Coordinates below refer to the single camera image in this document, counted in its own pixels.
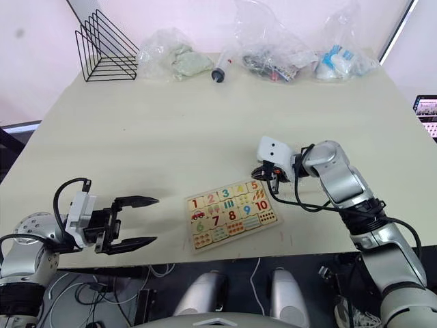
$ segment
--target silver robot arm segment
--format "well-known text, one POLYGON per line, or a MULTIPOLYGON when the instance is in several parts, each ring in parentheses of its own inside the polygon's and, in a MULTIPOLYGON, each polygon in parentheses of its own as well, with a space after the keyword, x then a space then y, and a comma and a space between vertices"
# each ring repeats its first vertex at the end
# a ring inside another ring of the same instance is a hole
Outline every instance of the silver robot arm segment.
POLYGON ((96 253, 108 255, 134 251, 148 245, 156 237, 118 239, 121 221, 117 214, 125 206, 142 207, 158 202, 151 197, 115 198, 110 208, 94 210, 96 197, 89 195, 91 181, 77 178, 63 184, 85 181, 70 206, 68 215, 59 215, 57 197, 54 207, 57 217, 50 213, 34 213, 23 219, 11 235, 0 238, 1 243, 12 239, 12 247, 0 257, 0 327, 35 327, 46 287, 55 274, 59 255, 81 251, 95 245, 96 253))
POLYGON ((320 179, 384 297, 381 315, 387 327, 409 327, 404 323, 411 323, 412 318, 416 327, 431 327, 428 320, 437 322, 437 295, 426 289, 420 260, 337 142, 323 141, 300 154, 280 141, 263 137, 257 158, 263 161, 263 168, 255 169, 254 177, 268 183, 278 180, 275 174, 281 175, 282 181, 294 181, 296 174, 320 179), (296 164, 303 170, 297 172, 296 164), (260 172, 272 172, 272 176, 260 172))

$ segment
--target plastic bag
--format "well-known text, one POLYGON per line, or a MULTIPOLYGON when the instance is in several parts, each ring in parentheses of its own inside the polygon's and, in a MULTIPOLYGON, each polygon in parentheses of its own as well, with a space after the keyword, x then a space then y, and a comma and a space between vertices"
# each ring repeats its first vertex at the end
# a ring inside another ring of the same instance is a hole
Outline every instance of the plastic bag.
POLYGON ((253 74, 271 81, 290 82, 313 69, 317 54, 310 50, 257 0, 236 0, 235 37, 240 63, 253 74))
POLYGON ((335 81, 367 74, 378 66, 356 42, 359 4, 352 0, 328 18, 324 27, 326 51, 315 69, 317 79, 335 81))
POLYGON ((206 55, 193 50, 176 28, 160 29, 145 40, 137 54, 138 76, 144 79, 182 80, 212 68, 206 55))

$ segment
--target computer screen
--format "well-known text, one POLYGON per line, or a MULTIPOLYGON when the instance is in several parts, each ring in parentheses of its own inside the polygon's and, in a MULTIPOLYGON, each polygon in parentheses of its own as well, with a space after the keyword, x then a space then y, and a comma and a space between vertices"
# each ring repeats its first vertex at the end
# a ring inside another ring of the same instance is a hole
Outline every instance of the computer screen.
POLYGON ((413 109, 429 135, 437 141, 437 95, 418 95, 413 109))

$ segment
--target table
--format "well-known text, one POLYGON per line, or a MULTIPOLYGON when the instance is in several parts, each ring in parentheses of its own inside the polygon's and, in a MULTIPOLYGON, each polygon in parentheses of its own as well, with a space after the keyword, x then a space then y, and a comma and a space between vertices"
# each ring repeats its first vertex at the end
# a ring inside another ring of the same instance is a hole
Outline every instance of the table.
MULTIPOLYGON (((0 231, 11 232, 31 213, 52 213, 56 188, 84 176, 98 196, 95 209, 118 196, 158 198, 159 204, 119 214, 120 239, 158 239, 116 256, 97 255, 94 248, 64 255, 62 268, 354 250, 339 215, 276 203, 284 224, 192 253, 184 198, 250 178, 263 135, 295 149, 338 141, 387 203, 387 214, 411 223, 424 245, 437 243, 437 147, 383 69, 347 83, 303 79, 293 85, 261 81, 237 67, 222 84, 208 73, 181 83, 85 83, 79 75, 1 184, 0 231)), ((61 196, 61 213, 76 188, 61 196)), ((302 180, 300 190, 306 202, 326 200, 317 179, 302 180)), ((282 191, 281 197, 293 197, 291 188, 282 191)))

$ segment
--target white wall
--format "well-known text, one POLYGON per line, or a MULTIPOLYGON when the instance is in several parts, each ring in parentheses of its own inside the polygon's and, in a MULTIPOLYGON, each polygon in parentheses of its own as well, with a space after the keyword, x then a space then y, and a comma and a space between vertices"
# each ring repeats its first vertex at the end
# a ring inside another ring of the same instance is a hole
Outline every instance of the white wall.
POLYGON ((411 106, 418 94, 437 94, 436 0, 419 0, 384 68, 411 106))
POLYGON ((0 0, 0 126, 41 120, 79 71, 66 1, 0 0))
MULTIPOLYGON (((89 1, 71 0, 86 16, 89 1)), ((320 49, 326 18, 347 0, 264 0, 279 20, 320 49)), ((362 45, 379 53, 408 0, 359 0, 362 45)), ((178 27, 201 51, 220 51, 232 36, 233 0, 99 0, 131 40, 178 27)), ((0 125, 41 120, 79 73, 75 16, 64 0, 0 0, 0 125)))

